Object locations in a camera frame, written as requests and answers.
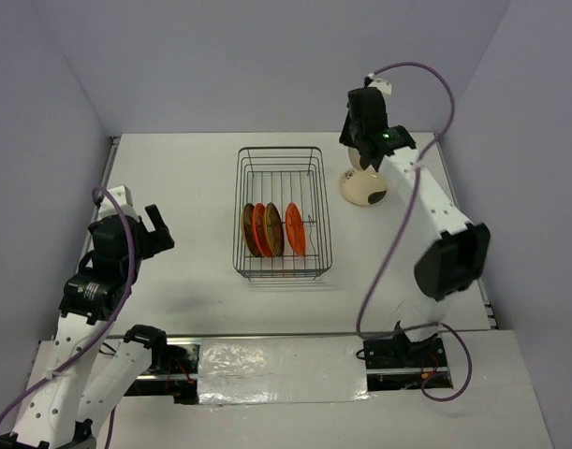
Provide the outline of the white plate with dark spot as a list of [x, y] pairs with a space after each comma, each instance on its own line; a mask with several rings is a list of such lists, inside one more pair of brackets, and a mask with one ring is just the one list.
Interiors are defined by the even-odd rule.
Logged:
[[348, 148], [350, 167], [341, 175], [340, 193], [348, 202], [357, 206], [372, 206], [384, 199], [388, 191], [386, 180], [372, 166], [360, 166], [356, 149]]

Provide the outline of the brown yellow patterned plate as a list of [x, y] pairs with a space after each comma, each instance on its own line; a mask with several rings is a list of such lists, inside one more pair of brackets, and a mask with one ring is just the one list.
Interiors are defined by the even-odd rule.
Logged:
[[254, 211], [254, 206], [252, 203], [246, 203], [243, 206], [241, 214], [242, 238], [250, 254], [253, 257], [260, 257], [261, 252], [257, 247], [257, 243], [255, 241], [253, 233], [253, 223], [252, 223], [253, 211]]

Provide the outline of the orange plate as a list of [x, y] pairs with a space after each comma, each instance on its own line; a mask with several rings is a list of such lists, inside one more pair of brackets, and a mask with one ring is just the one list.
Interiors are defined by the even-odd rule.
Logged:
[[306, 237], [301, 213], [295, 203], [286, 207], [286, 235], [293, 253], [297, 256], [306, 254]]
[[271, 247], [267, 241], [265, 233], [265, 211], [266, 208], [262, 203], [256, 203], [252, 213], [253, 236], [257, 244], [258, 250], [264, 257], [273, 257]]

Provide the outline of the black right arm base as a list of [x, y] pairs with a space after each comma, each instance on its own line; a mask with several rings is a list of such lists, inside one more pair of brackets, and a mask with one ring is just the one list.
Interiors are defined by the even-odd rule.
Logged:
[[412, 342], [400, 323], [393, 335], [383, 339], [365, 340], [356, 352], [356, 358], [365, 363], [366, 369], [434, 369], [447, 366], [442, 339], [433, 334], [426, 340]]

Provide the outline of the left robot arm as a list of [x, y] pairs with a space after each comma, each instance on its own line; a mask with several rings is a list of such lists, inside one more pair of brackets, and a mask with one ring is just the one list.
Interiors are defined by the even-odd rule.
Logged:
[[139, 216], [118, 214], [89, 225], [94, 248], [64, 287], [47, 371], [28, 389], [29, 404], [14, 428], [0, 433], [0, 448], [94, 448], [136, 378], [169, 363], [166, 332], [135, 325], [101, 373], [91, 375], [128, 281], [136, 280], [143, 260], [174, 246], [157, 206], [145, 211], [153, 230]]

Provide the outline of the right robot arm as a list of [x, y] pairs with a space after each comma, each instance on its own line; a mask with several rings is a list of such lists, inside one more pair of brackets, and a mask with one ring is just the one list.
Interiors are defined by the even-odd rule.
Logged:
[[425, 355], [424, 341], [435, 335], [455, 294], [481, 277], [491, 241], [485, 224], [475, 224], [454, 204], [425, 165], [425, 150], [410, 133], [388, 120], [388, 81], [376, 79], [348, 92], [346, 116], [339, 137], [348, 149], [351, 167], [340, 179], [340, 193], [350, 203], [369, 207], [387, 194], [406, 206], [400, 228], [371, 281], [359, 309], [362, 317], [408, 226], [416, 228], [418, 260], [412, 268], [415, 285], [400, 303], [391, 330], [403, 335], [392, 347], [395, 359], [413, 366]]

